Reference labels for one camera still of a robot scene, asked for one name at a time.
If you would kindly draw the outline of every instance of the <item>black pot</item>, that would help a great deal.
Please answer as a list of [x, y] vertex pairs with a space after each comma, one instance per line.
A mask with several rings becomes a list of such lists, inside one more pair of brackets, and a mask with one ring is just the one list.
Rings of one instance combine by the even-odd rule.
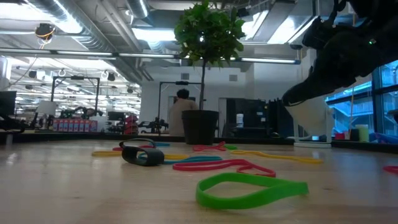
[[187, 144], [211, 145], [218, 120], [217, 111], [189, 110], [182, 112], [185, 142]]

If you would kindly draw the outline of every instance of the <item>red rubber band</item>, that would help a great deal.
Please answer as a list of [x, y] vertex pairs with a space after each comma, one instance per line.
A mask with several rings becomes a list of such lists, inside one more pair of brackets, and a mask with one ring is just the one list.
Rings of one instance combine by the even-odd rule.
[[200, 152], [205, 149], [215, 149], [215, 150], [219, 150], [219, 151], [226, 151], [226, 148], [224, 147], [224, 145], [225, 145], [225, 142], [220, 142], [217, 146], [196, 145], [196, 146], [193, 146], [193, 151]]
[[266, 174], [255, 174], [255, 175], [263, 175], [266, 177], [276, 176], [275, 171], [255, 165], [245, 159], [227, 159], [223, 161], [211, 161], [211, 162], [186, 162], [186, 163], [173, 164], [173, 169], [180, 171], [206, 171], [206, 170], [223, 169], [230, 166], [241, 166], [236, 169], [236, 172], [243, 174], [247, 174], [243, 172], [243, 170], [257, 169], [259, 171], [265, 172]]
[[398, 174], [398, 166], [385, 166], [383, 169], [387, 172], [392, 172], [393, 174]]

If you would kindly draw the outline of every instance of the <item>green rubber band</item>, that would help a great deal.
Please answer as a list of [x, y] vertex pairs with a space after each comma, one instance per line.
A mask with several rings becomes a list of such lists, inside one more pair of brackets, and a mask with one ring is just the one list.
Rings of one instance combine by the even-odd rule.
[[226, 149], [228, 149], [228, 150], [237, 150], [237, 149], [238, 149], [238, 147], [232, 146], [232, 145], [224, 145], [224, 147], [225, 147]]
[[[205, 190], [222, 182], [239, 182], [268, 188], [248, 195], [231, 198], [215, 197], [205, 193]], [[267, 205], [282, 198], [308, 193], [306, 182], [294, 182], [252, 174], [223, 173], [201, 180], [197, 185], [196, 198], [200, 205], [208, 208], [247, 209]]]

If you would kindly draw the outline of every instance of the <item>table surface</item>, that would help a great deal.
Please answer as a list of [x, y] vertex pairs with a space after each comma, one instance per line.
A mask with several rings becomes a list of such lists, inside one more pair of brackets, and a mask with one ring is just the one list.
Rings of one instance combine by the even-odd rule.
[[[269, 154], [310, 156], [323, 164], [193, 152], [173, 143], [165, 153], [245, 158], [273, 169], [278, 178], [305, 181], [307, 196], [285, 198], [249, 210], [212, 210], [195, 201], [199, 180], [236, 167], [182, 172], [170, 165], [141, 167], [120, 157], [97, 158], [117, 141], [59, 141], [0, 146], [0, 223], [397, 223], [398, 176], [382, 170], [398, 166], [398, 156], [346, 149], [237, 145]], [[231, 197], [262, 189], [224, 183], [209, 194]]]

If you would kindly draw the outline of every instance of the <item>green leaves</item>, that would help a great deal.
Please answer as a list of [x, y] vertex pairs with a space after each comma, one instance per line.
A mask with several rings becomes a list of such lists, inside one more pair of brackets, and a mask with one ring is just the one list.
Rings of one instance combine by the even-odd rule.
[[189, 56], [190, 65], [201, 58], [219, 67], [223, 66], [222, 58], [229, 64], [231, 57], [239, 57], [236, 50], [243, 51], [243, 44], [238, 41], [244, 37], [243, 24], [237, 19], [236, 9], [229, 16], [218, 9], [210, 10], [209, 0], [203, 0], [185, 10], [175, 26], [175, 38], [182, 47], [180, 56]]

